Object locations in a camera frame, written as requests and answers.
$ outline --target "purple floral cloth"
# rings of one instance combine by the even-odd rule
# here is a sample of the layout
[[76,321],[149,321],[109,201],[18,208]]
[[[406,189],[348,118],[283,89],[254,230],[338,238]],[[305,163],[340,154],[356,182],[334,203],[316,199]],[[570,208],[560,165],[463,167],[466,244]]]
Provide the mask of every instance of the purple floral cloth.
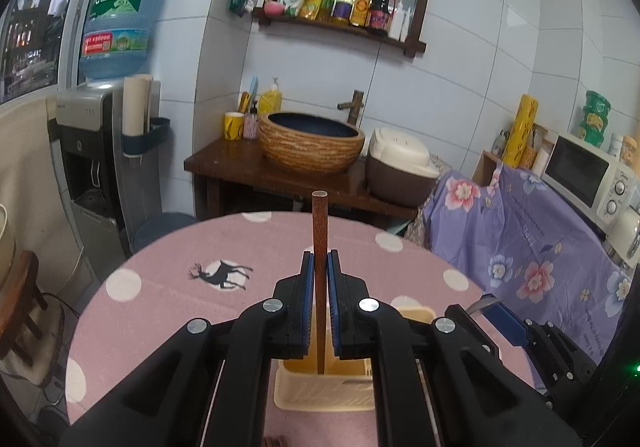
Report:
[[483,188],[450,171],[422,217],[432,252],[522,319],[553,321],[600,362],[631,279],[540,178],[500,163]]

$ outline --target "black deer silhouette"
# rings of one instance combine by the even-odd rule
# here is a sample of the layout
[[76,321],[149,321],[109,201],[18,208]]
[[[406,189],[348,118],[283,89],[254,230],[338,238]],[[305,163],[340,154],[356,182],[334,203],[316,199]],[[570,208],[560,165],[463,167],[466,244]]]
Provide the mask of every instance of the black deer silhouette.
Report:
[[220,286],[220,288],[223,290],[233,290],[234,288],[242,288],[243,290],[246,290],[246,288],[241,284],[229,281],[230,273],[239,273],[240,275],[244,275],[247,279],[249,279],[249,276],[241,270],[242,268],[254,271],[254,269],[251,267],[234,267],[233,265],[225,263],[224,261],[220,261],[220,266],[214,273],[203,270],[202,265],[200,263],[196,263],[193,268],[189,269],[189,276],[192,279],[202,279],[209,284]]

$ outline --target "wooden stick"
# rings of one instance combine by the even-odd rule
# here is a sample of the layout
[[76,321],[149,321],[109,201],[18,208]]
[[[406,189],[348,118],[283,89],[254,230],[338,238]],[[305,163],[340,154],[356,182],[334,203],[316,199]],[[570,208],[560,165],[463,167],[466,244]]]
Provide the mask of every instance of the wooden stick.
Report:
[[316,291],[316,339],[318,342],[318,374],[324,375],[324,344],[326,339],[326,250],[327,193],[311,193],[314,226],[314,289]]

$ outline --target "faucet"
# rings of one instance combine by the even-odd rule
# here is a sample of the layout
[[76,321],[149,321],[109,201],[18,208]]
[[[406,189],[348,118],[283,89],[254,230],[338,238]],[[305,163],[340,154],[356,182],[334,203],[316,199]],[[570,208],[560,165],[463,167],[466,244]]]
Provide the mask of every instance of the faucet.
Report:
[[362,100],[364,99],[364,91],[353,91],[353,98],[351,102],[343,102],[338,104],[338,109],[349,109],[349,118],[347,118],[347,123],[350,125],[356,125],[358,123],[358,115],[360,113],[360,109],[362,109]]

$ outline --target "green container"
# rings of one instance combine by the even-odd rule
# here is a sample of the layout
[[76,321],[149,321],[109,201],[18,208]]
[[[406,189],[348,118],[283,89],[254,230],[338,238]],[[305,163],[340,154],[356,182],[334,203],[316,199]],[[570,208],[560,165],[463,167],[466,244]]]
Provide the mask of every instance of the green container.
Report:
[[607,128],[607,115],[611,104],[599,93],[587,91],[587,103],[582,108],[584,119],[580,122],[578,138],[593,146],[600,147],[604,141],[604,130]]

